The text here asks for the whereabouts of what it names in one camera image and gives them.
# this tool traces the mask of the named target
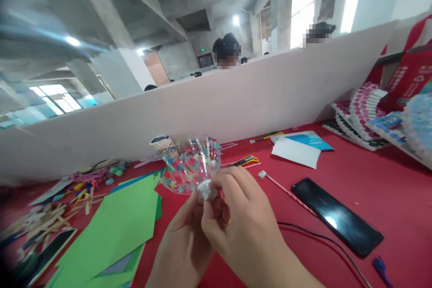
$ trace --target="hand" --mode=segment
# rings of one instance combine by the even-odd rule
[[[202,208],[194,191],[166,229],[147,288],[198,286],[214,253],[201,229]]]
[[[202,229],[245,285],[322,287],[285,244],[266,194],[248,171],[223,169],[212,185],[223,189],[231,222],[221,225],[206,201]]]

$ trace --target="red tablecloth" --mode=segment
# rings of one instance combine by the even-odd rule
[[[379,230],[384,235],[383,242],[362,260],[319,219],[309,214],[268,179],[258,180],[269,197],[277,220],[299,225],[339,242],[374,288],[385,287],[372,266],[372,260],[376,256],[381,256],[386,263],[387,275],[395,287],[432,287],[432,171],[396,147],[370,152],[321,128],[319,124],[298,129],[307,130],[315,131],[335,149],[334,152],[322,152],[316,170],[272,156],[270,153],[273,144],[270,139],[255,144],[250,144],[249,140],[238,141],[237,146],[223,151],[222,163],[255,155],[263,162],[262,165],[249,169],[255,178],[258,180],[257,173],[265,170],[287,189],[304,177],[310,177]],[[163,166],[163,162],[157,162],[139,169],[129,168],[114,186]],[[3,207],[3,210],[8,209],[6,219],[19,218],[28,208],[16,211],[50,186],[52,184],[43,184],[21,190],[19,198]],[[102,186],[97,194],[109,192],[111,188]],[[174,195],[162,185],[158,185],[156,190],[162,196],[163,216],[155,224],[153,238],[145,245],[133,282],[133,287],[136,288],[145,286],[163,233],[186,200],[185,196]],[[72,226],[80,230],[85,228],[95,211],[96,208],[92,208],[88,216],[82,212],[73,217],[70,221]],[[296,229],[281,230],[288,246],[326,287],[365,286],[338,247]],[[23,241],[14,243],[9,248],[10,252],[22,244]],[[53,265],[39,283],[48,282],[54,274]],[[242,286],[231,269],[215,253],[200,287]]]

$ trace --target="black smartphone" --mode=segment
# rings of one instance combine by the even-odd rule
[[[383,235],[342,205],[309,178],[292,186],[293,192],[360,257],[366,257],[384,239]]]

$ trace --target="pink pencil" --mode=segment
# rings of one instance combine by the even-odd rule
[[[292,199],[294,199],[300,206],[302,206],[304,209],[306,209],[313,216],[316,216],[315,212],[312,209],[310,209],[308,206],[306,206],[302,201],[300,201],[296,196],[294,196],[294,194],[292,194],[291,192],[289,192],[288,190],[286,190],[284,187],[282,187],[282,185],[279,182],[277,182],[275,179],[273,179],[271,176],[269,176],[267,174],[267,172],[261,171],[260,173],[258,173],[258,178],[260,178],[262,180],[264,177],[269,178],[271,182],[273,182],[283,192],[285,192],[288,196],[290,196]]]

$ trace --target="green paper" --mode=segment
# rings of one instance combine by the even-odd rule
[[[156,221],[162,217],[162,197],[159,196],[157,199]]]
[[[150,175],[104,198],[90,224],[57,263],[63,271],[54,288],[81,287],[152,238],[158,180]]]

